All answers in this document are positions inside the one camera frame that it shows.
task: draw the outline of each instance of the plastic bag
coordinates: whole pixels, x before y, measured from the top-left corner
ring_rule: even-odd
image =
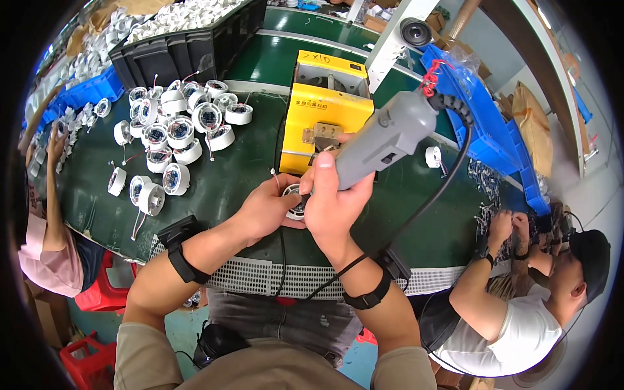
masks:
[[[455,74],[459,85],[464,90],[468,99],[472,99],[472,92],[476,85],[481,82],[479,80],[479,66],[481,60],[474,53],[466,53],[461,47],[455,45],[448,52],[442,52],[442,59],[453,66],[451,71]]]

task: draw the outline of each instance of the man's right hand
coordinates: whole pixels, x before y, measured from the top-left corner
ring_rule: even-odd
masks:
[[[361,254],[349,230],[373,193],[373,178],[371,173],[350,189],[338,191],[336,164],[329,152],[321,152],[313,168],[301,178],[303,195],[314,188],[306,204],[306,226],[334,267],[346,265],[342,263],[351,262]]]

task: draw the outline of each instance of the wrist strap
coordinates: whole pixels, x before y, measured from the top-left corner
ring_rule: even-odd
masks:
[[[373,292],[360,295],[358,297],[353,298],[349,296],[347,293],[343,293],[344,301],[353,306],[358,310],[368,310],[377,306],[381,300],[386,296],[388,290],[390,290],[390,282],[392,279],[386,270],[383,271],[383,276],[381,277],[381,281],[373,290]]]

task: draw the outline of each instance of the brown paper bag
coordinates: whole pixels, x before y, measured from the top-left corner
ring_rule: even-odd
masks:
[[[548,118],[533,93],[519,81],[515,86],[512,110],[535,171],[550,177],[553,152]]]

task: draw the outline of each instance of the red stool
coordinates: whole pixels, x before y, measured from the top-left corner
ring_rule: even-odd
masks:
[[[110,285],[106,268],[113,267],[113,253],[104,252],[100,272],[95,283],[88,290],[81,292],[74,298],[82,311],[117,311],[125,308],[126,298],[130,288],[116,288]]]
[[[91,354],[89,346],[97,349],[97,352]],[[76,359],[71,355],[72,352],[81,349],[86,357],[84,359]],[[94,388],[94,382],[97,384],[108,384],[109,388],[113,388],[112,375],[106,370],[106,366],[115,368],[115,350],[117,343],[102,345],[95,340],[95,331],[84,339],[80,339],[75,343],[66,346],[61,350],[61,361],[71,375],[78,390],[91,390]]]

